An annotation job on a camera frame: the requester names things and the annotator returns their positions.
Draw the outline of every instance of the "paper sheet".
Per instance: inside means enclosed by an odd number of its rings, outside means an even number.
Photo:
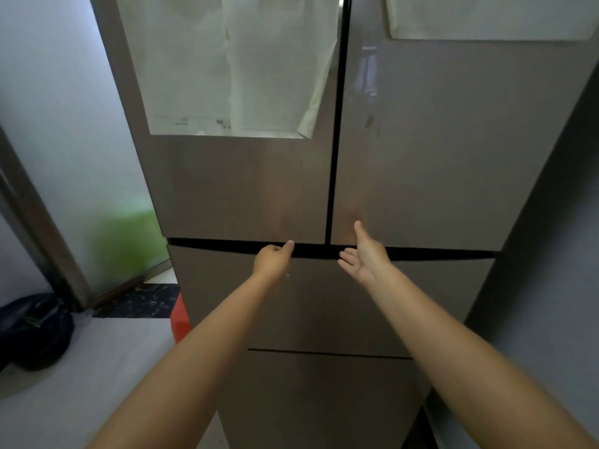
[[[154,135],[311,138],[339,0],[117,0]]]
[[[386,0],[396,39],[581,41],[599,0]]]

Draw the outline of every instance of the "person's left arm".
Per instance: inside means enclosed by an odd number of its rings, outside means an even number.
[[[270,245],[260,250],[250,278],[160,360],[88,448],[195,448],[262,302],[285,274],[293,249],[288,241],[282,249]]]

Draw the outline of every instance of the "person's left thumb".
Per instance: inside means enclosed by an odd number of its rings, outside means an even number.
[[[285,243],[285,245],[283,246],[283,248],[281,249],[281,252],[287,256],[288,258],[291,257],[291,253],[294,251],[294,247],[295,247],[295,242],[289,240]]]

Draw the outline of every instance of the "refrigerator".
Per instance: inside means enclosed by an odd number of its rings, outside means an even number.
[[[405,440],[430,385],[336,264],[363,221],[464,321],[599,57],[398,40],[385,0],[92,0],[199,323],[296,242],[219,405],[230,447]]]

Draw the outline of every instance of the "trash bag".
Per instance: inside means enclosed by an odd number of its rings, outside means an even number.
[[[55,363],[71,342],[74,324],[62,298],[52,293],[22,297],[0,308],[0,370],[14,362],[25,370]]]

